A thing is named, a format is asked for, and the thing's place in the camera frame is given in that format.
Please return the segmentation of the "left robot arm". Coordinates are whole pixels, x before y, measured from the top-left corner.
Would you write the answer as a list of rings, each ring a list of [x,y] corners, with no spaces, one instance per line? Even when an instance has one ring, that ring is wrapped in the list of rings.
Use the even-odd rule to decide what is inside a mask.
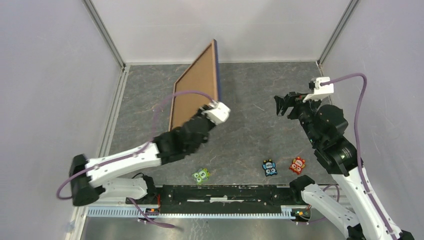
[[[201,144],[208,141],[209,131],[215,123],[206,112],[198,111],[182,126],[164,132],[138,148],[103,158],[86,159],[84,155],[75,157],[85,166],[78,167],[70,181],[72,203],[85,206],[100,197],[99,184],[137,169],[161,166],[184,159],[195,153]]]

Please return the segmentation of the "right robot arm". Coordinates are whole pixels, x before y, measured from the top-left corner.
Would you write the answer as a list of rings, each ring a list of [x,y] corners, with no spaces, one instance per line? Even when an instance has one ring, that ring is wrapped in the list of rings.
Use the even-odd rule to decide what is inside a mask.
[[[289,184],[289,199],[305,202],[318,210],[347,240],[412,240],[412,233],[400,229],[372,195],[372,187],[356,147],[344,137],[348,121],[343,110],[321,101],[307,100],[305,93],[274,96],[276,114],[288,108],[290,120],[298,120],[320,165],[337,182],[353,211],[328,196],[309,176]]]

